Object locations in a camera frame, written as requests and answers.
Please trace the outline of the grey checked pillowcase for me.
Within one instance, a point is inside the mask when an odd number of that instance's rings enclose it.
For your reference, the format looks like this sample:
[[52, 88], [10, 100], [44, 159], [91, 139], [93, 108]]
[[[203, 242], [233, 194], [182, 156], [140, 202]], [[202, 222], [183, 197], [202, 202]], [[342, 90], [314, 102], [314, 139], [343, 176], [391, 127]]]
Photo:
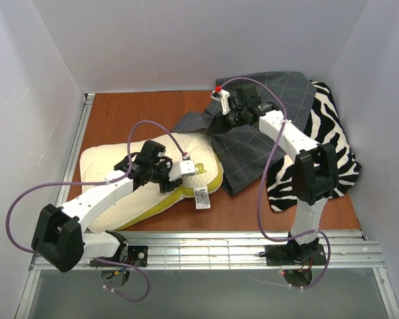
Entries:
[[[259, 81], [275, 94], [270, 95], [262, 86], [256, 84], [257, 93], [262, 101], [274, 104], [277, 100], [282, 101], [292, 124], [302, 132], [306, 130], [317, 91], [309, 78], [301, 72], [293, 71], [259, 72], [247, 74], [246, 77]], [[204, 111], [186, 113], [172, 131], [204, 133], [213, 116], [219, 112], [220, 103], [212, 100]], [[232, 197], [262, 176], [274, 145], [271, 138], [249, 125], [234, 128], [225, 134], [213, 134], [209, 138], [223, 166], [222, 188]]]

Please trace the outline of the cream yellow-edged pillow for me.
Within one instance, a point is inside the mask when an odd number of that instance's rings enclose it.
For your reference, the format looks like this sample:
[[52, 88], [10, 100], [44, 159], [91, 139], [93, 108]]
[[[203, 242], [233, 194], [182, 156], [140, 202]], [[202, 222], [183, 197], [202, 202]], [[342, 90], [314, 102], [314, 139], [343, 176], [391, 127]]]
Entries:
[[[90, 231], [98, 233], [122, 230], [160, 214], [187, 198], [195, 199], [196, 209], [211, 207], [209, 195], [216, 192], [223, 182], [223, 166], [209, 138], [202, 133], [172, 135], [194, 161], [195, 175], [184, 177], [182, 185], [169, 193], [161, 193], [159, 185], [147, 183], [110, 206], [88, 226]], [[79, 163], [81, 181], [100, 181], [126, 155], [125, 143], [101, 145], [84, 150]]]

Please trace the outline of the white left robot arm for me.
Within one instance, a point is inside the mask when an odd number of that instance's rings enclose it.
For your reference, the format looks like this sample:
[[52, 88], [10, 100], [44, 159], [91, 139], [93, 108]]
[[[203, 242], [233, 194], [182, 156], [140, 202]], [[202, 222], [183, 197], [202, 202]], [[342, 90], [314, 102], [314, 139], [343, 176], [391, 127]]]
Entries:
[[117, 163], [104, 184], [91, 187], [59, 207], [43, 207], [31, 248], [61, 272], [68, 272], [82, 259], [125, 262], [128, 242], [122, 235], [88, 232], [88, 226], [119, 199], [147, 183], [159, 184], [162, 192], [179, 185], [180, 180], [170, 178], [173, 162], [165, 151], [164, 145], [148, 140], [139, 152]]

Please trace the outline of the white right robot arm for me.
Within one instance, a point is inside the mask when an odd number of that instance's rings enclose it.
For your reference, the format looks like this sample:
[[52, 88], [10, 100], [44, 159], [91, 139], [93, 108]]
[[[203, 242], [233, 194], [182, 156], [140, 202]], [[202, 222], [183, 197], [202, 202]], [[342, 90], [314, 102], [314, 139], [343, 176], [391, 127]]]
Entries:
[[319, 243], [318, 231], [323, 209], [338, 185], [334, 146], [320, 144], [302, 133], [288, 119], [282, 101], [278, 101], [278, 107], [265, 106], [254, 86], [242, 86], [236, 92], [235, 101], [231, 101], [230, 93], [222, 86], [213, 92], [213, 97], [221, 102], [222, 116], [228, 128], [255, 126], [274, 141], [273, 151], [281, 148], [294, 164], [295, 221], [287, 238], [273, 238], [262, 256], [268, 265], [311, 264], [315, 253], [324, 262], [329, 261], [329, 255], [323, 252]]

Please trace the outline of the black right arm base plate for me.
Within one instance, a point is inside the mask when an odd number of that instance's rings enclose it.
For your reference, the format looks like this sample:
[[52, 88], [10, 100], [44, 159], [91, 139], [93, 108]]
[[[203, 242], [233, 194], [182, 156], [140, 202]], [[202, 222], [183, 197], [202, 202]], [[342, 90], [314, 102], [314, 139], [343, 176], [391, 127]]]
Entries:
[[266, 245], [265, 250], [259, 253], [265, 258], [267, 266], [285, 265], [318, 265], [323, 266], [327, 262], [324, 247], [321, 244], [301, 245]]

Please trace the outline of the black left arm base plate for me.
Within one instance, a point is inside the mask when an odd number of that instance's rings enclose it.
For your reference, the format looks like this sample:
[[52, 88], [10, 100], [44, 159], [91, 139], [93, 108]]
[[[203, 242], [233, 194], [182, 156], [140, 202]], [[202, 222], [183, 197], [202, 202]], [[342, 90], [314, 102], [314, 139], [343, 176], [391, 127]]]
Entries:
[[99, 259], [132, 266], [146, 266], [148, 250], [149, 247], [145, 245], [122, 245], [112, 257], [99, 257]]

